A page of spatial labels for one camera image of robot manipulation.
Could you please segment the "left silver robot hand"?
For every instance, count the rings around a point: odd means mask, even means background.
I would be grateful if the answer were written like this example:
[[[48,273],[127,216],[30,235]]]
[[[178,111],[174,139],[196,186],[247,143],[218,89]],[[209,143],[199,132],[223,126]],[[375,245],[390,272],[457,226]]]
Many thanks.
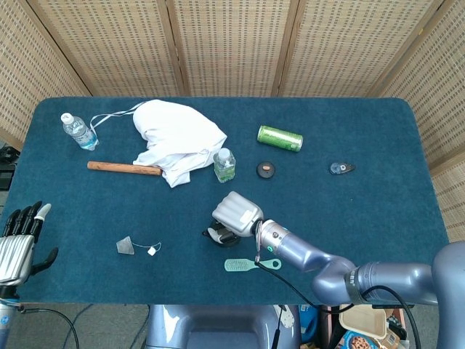
[[[16,209],[8,216],[1,232],[1,304],[17,307],[17,288],[31,276],[52,266],[59,249],[52,248],[45,260],[34,263],[35,247],[51,204],[36,202]]]

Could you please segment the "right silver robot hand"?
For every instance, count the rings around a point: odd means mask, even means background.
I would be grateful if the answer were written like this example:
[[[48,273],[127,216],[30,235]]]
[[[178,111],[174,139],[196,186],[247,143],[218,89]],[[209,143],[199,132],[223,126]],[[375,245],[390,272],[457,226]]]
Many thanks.
[[[213,221],[202,234],[218,246],[233,246],[241,238],[255,236],[264,219],[263,211],[235,191],[222,199],[212,212]]]

